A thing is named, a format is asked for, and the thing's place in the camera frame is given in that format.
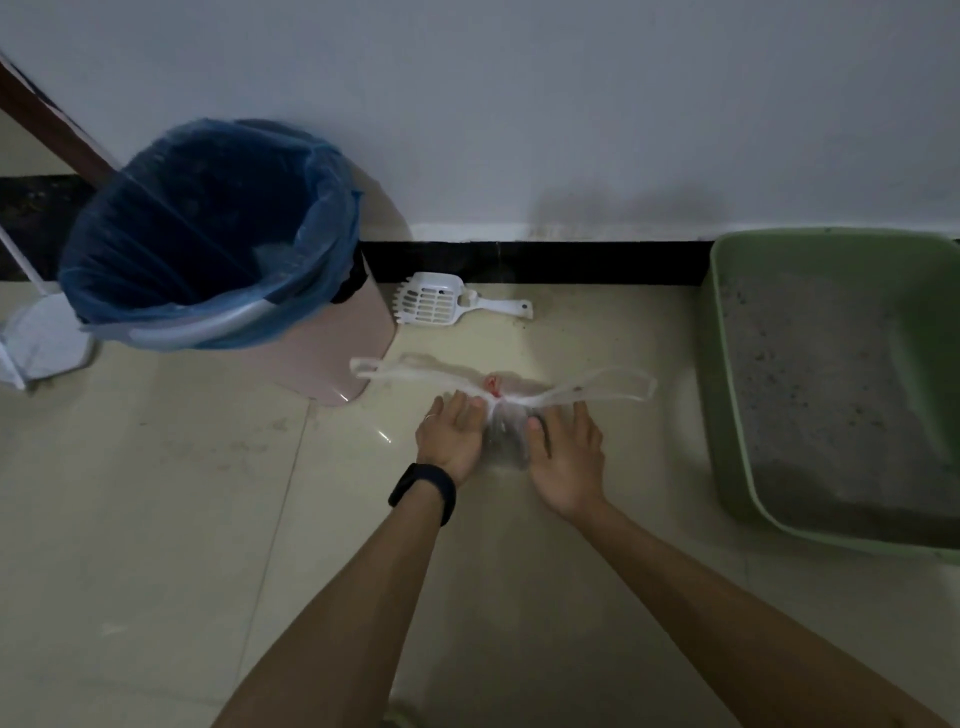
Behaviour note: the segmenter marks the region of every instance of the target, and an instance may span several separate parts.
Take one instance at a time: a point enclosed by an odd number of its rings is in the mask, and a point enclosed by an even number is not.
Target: person's left hand
[[[437,397],[417,428],[417,462],[443,468],[459,489],[480,459],[486,423],[482,397],[469,400],[458,391],[446,404]]]

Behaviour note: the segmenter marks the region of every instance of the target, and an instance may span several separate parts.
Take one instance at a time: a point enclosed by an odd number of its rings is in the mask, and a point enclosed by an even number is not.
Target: mop handle
[[[27,260],[27,257],[20,252],[20,249],[16,247],[13,243],[13,239],[7,234],[7,231],[0,227],[0,242],[3,242],[4,248],[10,251],[10,255],[13,256],[13,259],[16,261],[16,264],[20,266],[20,270],[23,271],[27,278],[30,280],[36,290],[40,292],[41,296],[49,295],[47,290],[46,283],[40,277],[40,274],[36,271],[36,268],[30,264],[30,261]]]

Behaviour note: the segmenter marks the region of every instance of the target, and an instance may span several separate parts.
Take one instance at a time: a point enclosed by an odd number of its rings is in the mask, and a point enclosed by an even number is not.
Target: white litter scoop
[[[66,296],[47,288],[3,228],[0,241],[40,294],[38,301],[16,310],[0,328],[0,381],[25,390],[34,379],[84,366],[93,354],[93,339],[80,330]]]
[[[529,301],[485,299],[447,273],[415,273],[394,296],[394,313],[401,324],[446,327],[480,308],[523,319],[534,317],[534,305]]]

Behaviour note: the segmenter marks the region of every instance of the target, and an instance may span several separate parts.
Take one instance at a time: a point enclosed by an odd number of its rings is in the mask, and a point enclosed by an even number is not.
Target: blue garbage bag
[[[264,343],[349,276],[360,195],[322,139],[263,120],[192,122],[81,212],[60,286],[98,338],[157,350]]]

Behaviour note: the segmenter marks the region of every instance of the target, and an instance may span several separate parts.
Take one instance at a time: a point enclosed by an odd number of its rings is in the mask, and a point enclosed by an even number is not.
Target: green litter box
[[[732,363],[731,340],[732,334],[735,339],[739,333],[729,328],[733,324],[725,319],[725,312],[731,310],[730,301],[736,301],[730,298],[731,281],[778,277],[826,280],[831,285],[867,291],[884,301],[890,311],[885,315],[892,322],[891,330],[898,333],[889,342],[898,351],[887,352],[898,362],[896,386],[902,389],[904,400],[919,422],[918,428],[931,441],[931,451],[935,450],[944,462],[942,467],[948,471],[960,463],[960,247],[940,235],[905,231],[819,228],[733,233],[719,238],[710,251],[710,268],[700,293],[697,330],[700,394],[721,504],[740,521],[772,524],[812,541],[880,554],[934,556],[960,563],[960,518],[955,528],[956,544],[945,544],[943,539],[933,543],[937,540],[923,534],[890,541],[869,532],[852,535],[829,524],[797,526],[767,507],[769,501],[765,503],[762,489],[759,493],[755,482],[757,473],[749,454],[752,446],[748,447],[745,439],[744,412],[738,408],[743,406],[743,402],[738,405],[738,387],[741,392],[743,389]],[[762,358],[762,352],[755,357]],[[818,376],[819,373],[812,375],[810,382],[819,381]],[[837,400],[837,407],[848,406],[843,398],[833,399]],[[870,423],[864,421],[861,425],[854,421],[855,417],[851,414],[850,432],[867,433]],[[854,425],[868,429],[856,430]],[[879,419],[873,425],[883,428]],[[899,512],[885,515],[884,519],[895,520]]]

